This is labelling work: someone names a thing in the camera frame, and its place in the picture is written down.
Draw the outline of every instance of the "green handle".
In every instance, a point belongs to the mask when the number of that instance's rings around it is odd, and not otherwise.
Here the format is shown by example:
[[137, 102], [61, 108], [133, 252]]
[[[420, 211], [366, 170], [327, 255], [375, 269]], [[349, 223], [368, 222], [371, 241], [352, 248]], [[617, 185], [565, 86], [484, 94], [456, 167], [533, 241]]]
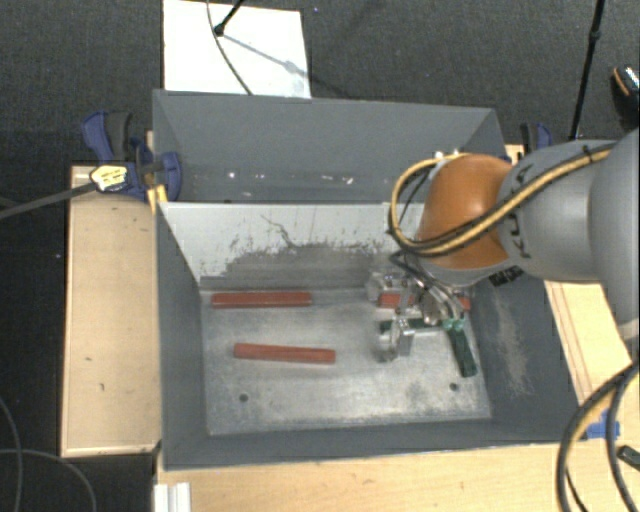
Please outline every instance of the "green handle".
[[460, 373], [463, 377], [473, 377], [478, 373], [478, 366], [471, 353], [471, 347], [467, 341], [467, 335], [462, 329], [447, 330], [449, 339], [451, 340], [451, 346], [453, 348], [453, 354], [455, 355]]

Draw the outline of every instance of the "wooden board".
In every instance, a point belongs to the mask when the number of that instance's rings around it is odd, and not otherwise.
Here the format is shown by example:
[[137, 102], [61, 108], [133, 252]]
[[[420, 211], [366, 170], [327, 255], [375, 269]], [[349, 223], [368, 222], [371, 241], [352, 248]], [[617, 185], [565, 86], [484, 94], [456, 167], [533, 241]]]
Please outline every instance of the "wooden board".
[[[74, 168], [72, 185], [91, 168]], [[152, 217], [93, 192], [71, 201], [61, 454], [151, 451], [160, 439]]]

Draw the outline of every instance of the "red wooden stick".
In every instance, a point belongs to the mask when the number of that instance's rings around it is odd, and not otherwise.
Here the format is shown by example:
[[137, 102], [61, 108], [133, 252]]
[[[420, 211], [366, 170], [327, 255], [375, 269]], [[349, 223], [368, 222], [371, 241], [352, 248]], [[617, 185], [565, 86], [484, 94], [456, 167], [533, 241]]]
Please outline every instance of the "red wooden stick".
[[233, 357], [238, 359], [256, 359], [258, 361], [333, 364], [336, 362], [336, 351], [326, 348], [236, 343], [233, 346]]

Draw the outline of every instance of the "metal sheet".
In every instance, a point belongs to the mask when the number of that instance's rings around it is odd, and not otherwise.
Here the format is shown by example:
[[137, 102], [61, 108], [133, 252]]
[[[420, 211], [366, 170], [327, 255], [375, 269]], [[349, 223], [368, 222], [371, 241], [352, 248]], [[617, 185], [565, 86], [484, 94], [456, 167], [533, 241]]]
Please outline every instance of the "metal sheet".
[[[440, 330], [417, 335], [409, 357], [381, 362], [376, 308], [364, 295], [358, 289], [316, 291], [308, 308], [219, 310], [203, 294], [209, 433], [490, 417], [482, 375], [459, 376]], [[240, 341], [330, 348], [336, 363], [234, 359]]]

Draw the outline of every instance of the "cable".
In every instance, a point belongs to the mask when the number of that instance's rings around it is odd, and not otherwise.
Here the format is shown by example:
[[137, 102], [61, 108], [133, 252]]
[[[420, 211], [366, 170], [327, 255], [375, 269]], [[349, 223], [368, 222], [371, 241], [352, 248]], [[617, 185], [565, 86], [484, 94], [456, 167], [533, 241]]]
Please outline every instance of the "cable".
[[580, 90], [578, 91], [576, 108], [573, 113], [573, 122], [571, 123], [569, 140], [575, 140], [578, 138], [578, 126], [580, 125], [582, 106], [587, 92], [587, 83], [589, 82], [589, 73], [591, 72], [591, 62], [593, 61], [593, 54], [596, 51], [596, 43], [598, 42], [598, 39], [600, 39], [600, 22], [602, 21], [602, 13], [604, 11], [604, 1], [605, 0], [598, 0], [595, 11], [593, 12], [593, 21], [591, 22], [591, 30], [589, 31], [589, 46], [587, 48], [587, 56], [584, 59], [584, 66], [582, 68]]
[[567, 488], [565, 486], [565, 478], [567, 474], [567, 458], [571, 447], [575, 444], [576, 440], [582, 435], [584, 431], [583, 421], [589, 416], [590, 413], [602, 402], [604, 402], [609, 396], [611, 396], [616, 389], [625, 381], [627, 375], [634, 371], [632, 365], [624, 368], [607, 382], [600, 386], [574, 413], [571, 421], [567, 425], [562, 441], [560, 442], [560, 449], [558, 450], [558, 459], [556, 461], [556, 493], [558, 504], [563, 512], [571, 512], [569, 505], [569, 499], [567, 497]]
[[16, 483], [16, 499], [15, 504], [13, 506], [14, 512], [20, 512], [20, 501], [22, 500], [22, 485], [24, 482], [24, 461], [22, 459], [23, 449], [22, 443], [20, 443], [20, 435], [18, 434], [18, 427], [16, 426], [16, 422], [13, 420], [13, 416], [11, 416], [11, 411], [7, 407], [7, 404], [4, 402], [2, 397], [0, 396], [0, 409], [4, 412], [5, 417], [7, 418], [7, 423], [9, 423], [9, 428], [11, 429], [11, 435], [13, 436], [13, 444], [15, 448], [11, 450], [11, 453], [16, 454], [16, 466], [18, 468], [18, 481]]
[[611, 474], [613, 475], [613, 479], [616, 487], [618, 488], [618, 492], [620, 493], [620, 497], [622, 498], [624, 504], [627, 506], [627, 509], [629, 509], [629, 512], [638, 512], [638, 508], [633, 503], [633, 499], [629, 494], [627, 484], [625, 483], [622, 472], [620, 471], [620, 463], [618, 462], [618, 458], [616, 456], [615, 426], [618, 409], [620, 407], [620, 403], [622, 402], [622, 397], [633, 378], [638, 375], [639, 364], [640, 363], [636, 362], [631, 367], [631, 370], [625, 375], [622, 382], [620, 382], [615, 395], [613, 395], [611, 405], [609, 406], [609, 412], [607, 413], [607, 428], [605, 436], [607, 440], [607, 455], [609, 457], [609, 467], [611, 468]]
[[567, 470], [564, 473], [567, 476], [567, 483], [569, 484], [571, 495], [573, 496], [573, 499], [576, 501], [576, 505], [578, 505], [580, 512], [589, 512], [584, 502], [580, 499], [578, 490], [576, 489], [576, 486], [574, 485], [573, 480], [571, 479], [571, 475], [569, 474], [569, 468], [567, 468]]
[[251, 92], [251, 89], [249, 89], [249, 87], [244, 82], [244, 80], [242, 79], [242, 77], [240, 76], [238, 71], [236, 71], [236, 68], [233, 66], [233, 64], [229, 60], [229, 57], [227, 56], [227, 53], [224, 51], [224, 48], [220, 44], [220, 40], [218, 39], [218, 34], [216, 34], [216, 28], [213, 26], [213, 20], [211, 19], [211, 10], [209, 9], [209, 7], [210, 7], [209, 0], [205, 0], [205, 1], [206, 1], [206, 4], [207, 4], [207, 19], [209, 20], [209, 27], [211, 28], [211, 35], [213, 36], [213, 40], [215, 41], [216, 46], [218, 47], [218, 51], [220, 51], [220, 55], [222, 55], [222, 58], [224, 59], [224, 61], [227, 64], [227, 67], [229, 68], [229, 71], [231, 71], [231, 73], [233, 73], [233, 76], [236, 78], [238, 83], [242, 86], [244, 91], [249, 96], [253, 96], [253, 92]]
[[[394, 186], [391, 195], [391, 205], [389, 208], [389, 233], [400, 247], [407, 252], [412, 252], [418, 256], [433, 258], [450, 254], [451, 252], [462, 249], [467, 244], [484, 236], [513, 210], [522, 206], [525, 202], [529, 201], [555, 180], [563, 178], [593, 162], [598, 162], [606, 158], [611, 147], [612, 145], [608, 144], [606, 146], [596, 148], [588, 155], [573, 157], [567, 161], [561, 162], [557, 166], [533, 178], [529, 183], [504, 198], [485, 214], [438, 237], [423, 241], [409, 239], [402, 233], [399, 227], [396, 211], [398, 197], [406, 187], [406, 183], [409, 178], [419, 173], [430, 172], [434, 165], [442, 159], [431, 159], [418, 162], [407, 169], [400, 176]], [[453, 160], [462, 156], [464, 156], [464, 154], [447, 155], [444, 159]]]
[[427, 181], [428, 177], [429, 177], [429, 174], [425, 173], [422, 176], [422, 178], [420, 178], [420, 181], [416, 184], [415, 188], [411, 191], [411, 194], [409, 194], [409, 197], [407, 197], [407, 201], [404, 203], [404, 208], [402, 209], [402, 213], [400, 214], [400, 219], [398, 219], [398, 225], [402, 224], [402, 219], [404, 219], [404, 216], [406, 215], [407, 210], [409, 209], [409, 205], [411, 204], [411, 201], [413, 201], [413, 198], [418, 193], [418, 190], [420, 190], [422, 185], [424, 185], [424, 182]]
[[72, 188], [71, 190], [65, 190], [63, 192], [58, 192], [57, 194], [53, 194], [47, 197], [41, 197], [40, 199], [36, 199], [35, 201], [29, 201], [28, 203], [11, 206], [10, 208], [6, 208], [0, 211], [0, 220], [6, 219], [7, 217], [13, 217], [14, 215], [18, 215], [20, 213], [26, 213], [43, 206], [58, 203], [60, 201], [67, 201], [68, 199], [73, 199], [74, 197], [81, 196], [82, 194], [86, 194], [87, 192], [95, 191], [95, 189], [95, 184], [86, 183], [85, 185]]
[[[16, 451], [17, 450], [12, 450], [12, 449], [0, 450], [0, 455], [9, 455], [9, 454], [15, 453]], [[41, 452], [39, 450], [23, 449], [22, 453], [25, 454], [25, 455], [31, 455], [31, 456], [34, 456], [34, 457], [41, 457], [43, 459], [47, 459], [47, 460], [51, 460], [53, 462], [57, 462], [58, 464], [62, 464], [64, 467], [69, 469], [69, 471], [71, 471], [74, 475], [76, 475], [78, 477], [78, 479], [82, 482], [82, 484], [84, 485], [85, 489], [87, 490], [87, 494], [89, 494], [89, 498], [91, 499], [91, 510], [93, 512], [97, 512], [98, 511], [98, 503], [97, 503], [97, 500], [96, 500], [96, 493], [93, 490], [93, 487], [91, 486], [91, 482], [89, 482], [89, 480], [84, 475], [84, 473], [82, 471], [80, 471], [76, 466], [71, 464], [71, 462], [69, 462], [68, 460], [63, 459], [62, 457], [58, 457], [57, 455], [53, 455], [53, 454], [47, 453], [47, 452]]]

